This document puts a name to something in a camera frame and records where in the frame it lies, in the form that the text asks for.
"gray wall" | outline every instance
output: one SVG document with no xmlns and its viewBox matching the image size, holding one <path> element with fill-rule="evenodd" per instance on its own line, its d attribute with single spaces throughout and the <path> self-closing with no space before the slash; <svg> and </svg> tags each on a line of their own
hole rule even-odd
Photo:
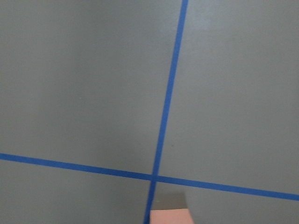
<svg viewBox="0 0 299 224">
<path fill-rule="evenodd" d="M 0 153 L 150 174 L 180 4 L 1 1 Z M 297 0 L 189 1 L 160 175 L 299 194 L 298 27 Z M 149 190 L 1 160 L 0 179 L 6 224 L 140 224 Z M 197 224 L 299 220 L 296 201 L 160 194 Z"/>
</svg>

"blue tape line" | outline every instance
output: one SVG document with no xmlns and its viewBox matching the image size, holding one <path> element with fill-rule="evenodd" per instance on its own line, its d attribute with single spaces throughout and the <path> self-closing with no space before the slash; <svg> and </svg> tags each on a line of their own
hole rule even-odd
<svg viewBox="0 0 299 224">
<path fill-rule="evenodd" d="M 163 183 L 177 184 L 177 185 L 196 187 L 196 188 L 221 190 L 221 191 L 247 194 L 247 195 L 265 196 L 265 197 L 299 201 L 299 195 L 296 194 L 289 194 L 289 193 L 282 193 L 282 192 L 268 191 L 268 190 L 259 190 L 259 189 L 252 189 L 252 188 L 243 188 L 243 187 L 217 184 L 217 183 L 192 181 L 192 180 L 179 179 L 179 178 L 167 177 L 167 176 L 155 177 L 150 174 L 128 172 L 128 171 L 117 170 L 117 169 L 92 167 L 92 166 L 79 165 L 79 164 L 67 163 L 67 162 L 58 162 L 52 160 L 43 160 L 43 159 L 11 155 L 11 154 L 0 153 L 0 160 L 28 163 L 28 164 L 62 168 L 62 169 L 71 169 L 71 170 L 84 171 L 84 172 L 97 173 L 97 174 L 134 178 L 139 180 L 147 180 L 147 181 L 151 181 L 150 191 L 155 190 L 157 182 L 163 182 Z"/>
<path fill-rule="evenodd" d="M 23 162 L 23 163 L 47 166 L 47 167 L 72 169 L 72 170 L 84 171 L 84 172 L 89 172 L 89 173 L 122 176 L 122 177 L 147 180 L 147 181 L 152 180 L 152 175 L 150 175 L 150 174 L 142 174 L 142 173 L 117 170 L 117 169 L 107 169 L 107 168 L 101 168 L 101 167 L 93 167 L 93 166 L 79 165 L 79 164 L 67 163 L 67 162 L 58 162 L 58 161 L 52 161 L 52 160 L 36 159 L 36 158 L 18 156 L 18 155 L 10 155 L 10 154 L 0 153 L 0 159 L 7 160 L 7 161 L 15 161 L 15 162 Z"/>
<path fill-rule="evenodd" d="M 157 142 L 156 155 L 155 155 L 153 172 L 152 172 L 153 180 L 150 183 L 149 195 L 148 195 L 148 200 L 147 200 L 147 203 L 146 203 L 146 209 L 145 209 L 145 214 L 144 214 L 144 220 L 143 220 L 144 224 L 148 224 L 150 222 L 150 210 L 151 210 L 151 206 L 153 204 L 153 200 L 154 200 L 154 196 L 155 196 L 155 190 L 156 190 L 156 180 L 155 180 L 155 178 L 159 174 L 159 168 L 160 168 L 161 157 L 162 157 L 162 150 L 163 150 L 166 127 L 167 127 L 167 120 L 168 120 L 169 109 L 170 109 L 170 104 L 171 104 L 172 90 L 173 90 L 174 79 L 175 79 L 175 76 L 176 76 L 177 66 L 178 66 L 179 50 L 180 50 L 182 37 L 183 37 L 187 6 L 188 6 L 188 0 L 182 0 L 180 15 L 179 15 L 179 19 L 178 19 L 178 28 L 177 28 L 176 40 L 175 40 L 175 43 L 174 43 L 174 48 L 173 48 L 173 53 L 172 53 L 171 67 L 170 67 L 168 84 L 167 84 L 167 89 L 166 89 L 166 95 L 165 95 L 165 101 L 164 101 L 164 107 L 163 107 L 159 137 L 158 137 L 158 142 Z"/>
<path fill-rule="evenodd" d="M 275 191 L 268 191 L 268 190 L 243 188 L 243 187 L 230 186 L 230 185 L 217 184 L 217 183 L 208 183 L 208 182 L 201 182 L 201 181 L 191 181 L 191 180 L 179 179 L 179 178 L 173 178 L 173 177 L 167 177 L 167 176 L 158 176 L 157 181 L 164 182 L 164 183 L 172 183 L 172 184 L 177 184 L 177 185 L 184 185 L 184 186 L 189 186 L 189 187 L 196 187 L 196 188 L 221 190 L 221 191 L 241 193 L 241 194 L 246 194 L 246 195 L 274 197 L 274 198 L 299 201 L 299 195 L 275 192 Z"/>
</svg>

